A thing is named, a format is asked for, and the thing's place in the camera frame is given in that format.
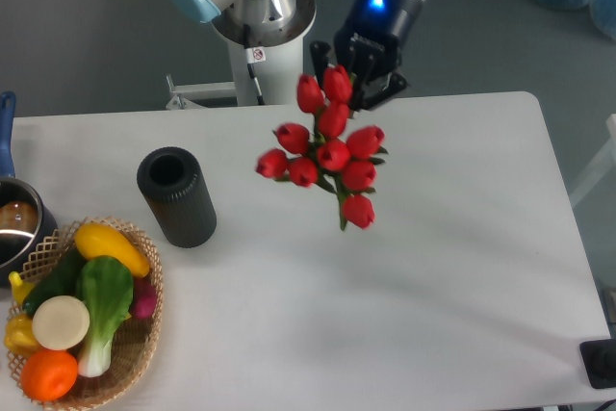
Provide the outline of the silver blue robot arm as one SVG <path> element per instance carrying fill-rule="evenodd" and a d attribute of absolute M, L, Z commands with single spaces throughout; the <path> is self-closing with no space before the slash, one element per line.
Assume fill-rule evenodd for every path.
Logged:
<path fill-rule="evenodd" d="M 333 42 L 310 45 L 318 81 L 332 64 L 342 65 L 353 79 L 352 111 L 371 111 L 405 90 L 402 52 L 424 1 L 354 0 Z"/>

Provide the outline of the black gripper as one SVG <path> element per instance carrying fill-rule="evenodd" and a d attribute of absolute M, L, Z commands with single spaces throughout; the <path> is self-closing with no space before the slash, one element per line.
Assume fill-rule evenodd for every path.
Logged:
<path fill-rule="evenodd" d="M 330 67 L 332 46 L 314 40 L 309 46 L 316 77 L 323 77 Z M 407 79 L 397 73 L 401 64 L 398 42 L 367 39 L 357 32 L 341 29 L 334 36 L 337 64 L 352 79 L 353 110 L 373 111 L 389 102 L 408 87 Z"/>

